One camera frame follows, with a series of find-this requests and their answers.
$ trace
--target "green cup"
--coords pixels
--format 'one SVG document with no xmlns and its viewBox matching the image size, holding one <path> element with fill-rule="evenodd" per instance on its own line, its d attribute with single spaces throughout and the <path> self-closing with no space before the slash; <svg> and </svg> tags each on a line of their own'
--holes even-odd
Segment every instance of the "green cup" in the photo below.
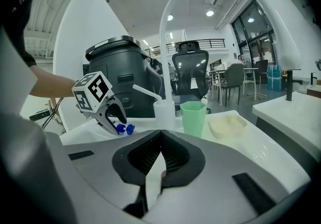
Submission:
<svg viewBox="0 0 321 224">
<path fill-rule="evenodd" d="M 203 132 L 206 105 L 200 101 L 181 104 L 184 133 L 200 138 Z"/>
</svg>

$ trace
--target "blue box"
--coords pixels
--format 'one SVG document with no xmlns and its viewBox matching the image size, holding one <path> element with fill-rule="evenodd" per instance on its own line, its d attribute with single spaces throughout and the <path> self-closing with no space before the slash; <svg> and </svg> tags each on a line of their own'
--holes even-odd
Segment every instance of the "blue box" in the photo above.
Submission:
<svg viewBox="0 0 321 224">
<path fill-rule="evenodd" d="M 267 76 L 268 77 L 282 77 L 282 70 L 278 65 L 269 65 L 267 66 Z"/>
<path fill-rule="evenodd" d="M 273 91 L 281 91 L 282 77 L 267 77 L 267 89 Z"/>
</svg>

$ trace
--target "black trash bin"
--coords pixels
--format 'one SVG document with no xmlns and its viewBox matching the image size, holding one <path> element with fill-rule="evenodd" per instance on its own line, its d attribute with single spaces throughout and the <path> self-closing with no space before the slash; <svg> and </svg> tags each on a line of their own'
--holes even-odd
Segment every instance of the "black trash bin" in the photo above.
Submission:
<svg viewBox="0 0 321 224">
<path fill-rule="evenodd" d="M 136 84 L 153 91 L 146 57 L 140 42 L 130 36 L 114 37 L 86 50 L 89 73 L 104 73 L 127 117 L 154 118 L 154 98 L 132 88 Z"/>
</svg>

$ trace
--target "person's forearm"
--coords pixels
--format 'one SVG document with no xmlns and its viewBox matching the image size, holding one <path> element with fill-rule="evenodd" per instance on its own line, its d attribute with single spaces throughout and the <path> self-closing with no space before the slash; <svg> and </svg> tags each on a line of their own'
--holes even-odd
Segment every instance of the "person's forearm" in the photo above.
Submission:
<svg viewBox="0 0 321 224">
<path fill-rule="evenodd" d="M 31 71 L 37 77 L 37 82 L 31 90 L 31 95 L 38 97 L 72 97 L 71 88 L 75 80 L 48 73 L 38 66 L 31 66 Z"/>
</svg>

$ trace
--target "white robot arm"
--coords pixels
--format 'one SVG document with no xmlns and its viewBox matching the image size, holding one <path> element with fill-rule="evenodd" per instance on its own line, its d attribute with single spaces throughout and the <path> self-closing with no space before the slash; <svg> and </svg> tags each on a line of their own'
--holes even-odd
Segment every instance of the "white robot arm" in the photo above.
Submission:
<svg viewBox="0 0 321 224">
<path fill-rule="evenodd" d="M 118 135 L 115 125 L 108 114 L 118 117 L 122 123 L 127 123 L 125 110 L 111 90 L 112 85 L 101 71 L 83 76 L 72 88 L 77 100 L 77 107 L 86 116 L 98 121 L 106 131 Z"/>
</svg>

